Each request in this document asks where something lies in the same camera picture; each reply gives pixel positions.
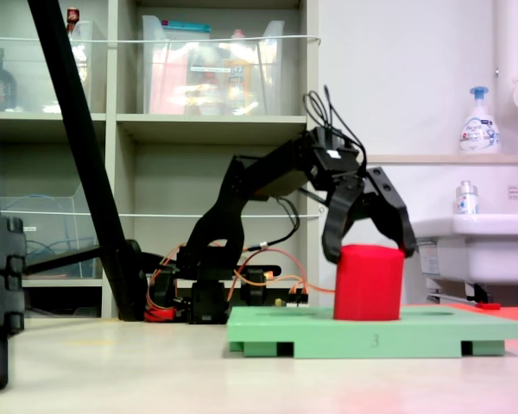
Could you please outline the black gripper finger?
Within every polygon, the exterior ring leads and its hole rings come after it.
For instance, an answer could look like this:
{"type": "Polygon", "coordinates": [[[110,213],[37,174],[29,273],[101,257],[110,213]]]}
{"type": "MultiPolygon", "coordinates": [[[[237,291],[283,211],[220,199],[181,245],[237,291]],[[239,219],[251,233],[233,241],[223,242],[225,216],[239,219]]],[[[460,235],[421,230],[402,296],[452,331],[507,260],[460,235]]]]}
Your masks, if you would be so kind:
{"type": "Polygon", "coordinates": [[[363,211],[377,230],[396,243],[406,258],[413,256],[417,244],[407,207],[388,176],[380,167],[366,170],[363,211]]]}
{"type": "Polygon", "coordinates": [[[354,204],[363,193],[363,179],[357,175],[343,176],[334,187],[328,203],[328,213],[321,237],[325,258],[337,264],[341,255],[342,240],[347,233],[346,224],[354,204]]]}

